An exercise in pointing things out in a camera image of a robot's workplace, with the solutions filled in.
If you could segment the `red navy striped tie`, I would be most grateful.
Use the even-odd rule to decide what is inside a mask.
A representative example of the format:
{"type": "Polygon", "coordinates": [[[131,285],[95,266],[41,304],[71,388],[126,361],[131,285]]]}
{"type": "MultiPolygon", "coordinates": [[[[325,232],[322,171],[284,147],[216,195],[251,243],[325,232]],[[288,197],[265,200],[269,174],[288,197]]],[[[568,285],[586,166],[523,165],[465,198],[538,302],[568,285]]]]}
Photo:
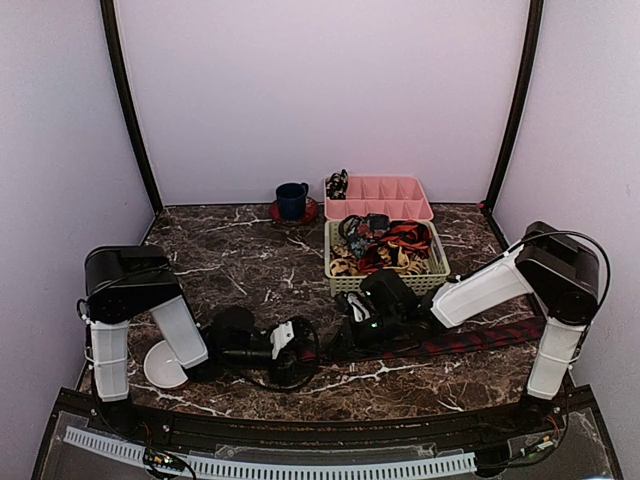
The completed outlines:
{"type": "Polygon", "coordinates": [[[423,341],[393,340],[373,347],[357,347],[339,332],[320,358],[323,364],[370,360],[435,357],[494,350],[540,340],[546,320],[534,316],[514,323],[456,334],[442,334],[423,341]]]}

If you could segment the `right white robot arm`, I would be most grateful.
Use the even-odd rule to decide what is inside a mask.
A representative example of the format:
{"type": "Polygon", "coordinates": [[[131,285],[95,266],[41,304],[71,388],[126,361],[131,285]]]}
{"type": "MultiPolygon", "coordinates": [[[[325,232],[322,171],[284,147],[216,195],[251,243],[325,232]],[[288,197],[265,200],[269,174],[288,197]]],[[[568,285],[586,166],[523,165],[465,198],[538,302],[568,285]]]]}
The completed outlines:
{"type": "Polygon", "coordinates": [[[367,276],[357,290],[335,295],[347,311],[334,351],[357,348],[375,357],[467,353],[511,343],[520,325],[458,333],[473,317],[517,297],[537,300],[539,345],[510,424],[534,432],[553,408],[565,374],[608,294],[611,265],[603,247],[585,234],[537,221],[525,235],[476,270],[418,296],[394,271],[367,276]]]}

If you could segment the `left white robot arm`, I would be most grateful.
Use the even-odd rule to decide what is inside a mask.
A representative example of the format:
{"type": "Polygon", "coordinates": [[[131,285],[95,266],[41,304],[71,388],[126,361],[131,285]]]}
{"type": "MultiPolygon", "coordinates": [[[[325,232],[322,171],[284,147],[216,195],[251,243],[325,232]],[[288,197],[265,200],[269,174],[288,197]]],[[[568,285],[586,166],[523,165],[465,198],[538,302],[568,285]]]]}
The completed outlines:
{"type": "Polygon", "coordinates": [[[183,288],[163,250],[156,246],[103,246],[84,260],[86,296],[77,312],[88,326],[93,388],[106,402],[103,421],[120,436],[141,427],[129,397],[128,335],[132,319],[148,314],[168,354],[163,372],[176,370],[179,387],[209,383],[229,373],[249,381],[250,371],[267,374],[263,389],[288,393],[308,385],[320,360],[319,336],[310,321],[294,316],[266,331],[253,313],[232,306],[206,327],[197,325],[183,288]]]}

